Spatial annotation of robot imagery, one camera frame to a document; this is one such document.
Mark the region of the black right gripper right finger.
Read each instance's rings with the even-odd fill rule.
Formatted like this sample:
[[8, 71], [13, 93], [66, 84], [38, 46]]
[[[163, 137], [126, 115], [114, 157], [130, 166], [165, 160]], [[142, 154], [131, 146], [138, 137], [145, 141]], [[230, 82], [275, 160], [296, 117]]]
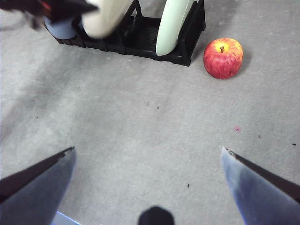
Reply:
[[300, 186], [223, 147], [227, 185], [246, 225], [298, 225]]

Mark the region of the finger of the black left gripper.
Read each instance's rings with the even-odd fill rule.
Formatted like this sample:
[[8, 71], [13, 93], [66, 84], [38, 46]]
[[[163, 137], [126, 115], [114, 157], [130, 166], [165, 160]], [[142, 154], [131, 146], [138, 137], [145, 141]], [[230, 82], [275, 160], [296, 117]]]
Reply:
[[85, 0], [51, 0], [52, 21], [61, 21], [80, 14], [97, 11], [98, 7]]

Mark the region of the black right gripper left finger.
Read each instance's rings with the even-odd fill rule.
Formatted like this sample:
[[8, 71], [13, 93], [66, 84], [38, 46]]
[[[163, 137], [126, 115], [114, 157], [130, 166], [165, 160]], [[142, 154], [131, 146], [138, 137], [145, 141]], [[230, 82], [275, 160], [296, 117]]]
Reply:
[[69, 147], [0, 180], [2, 225], [50, 225], [76, 162]]

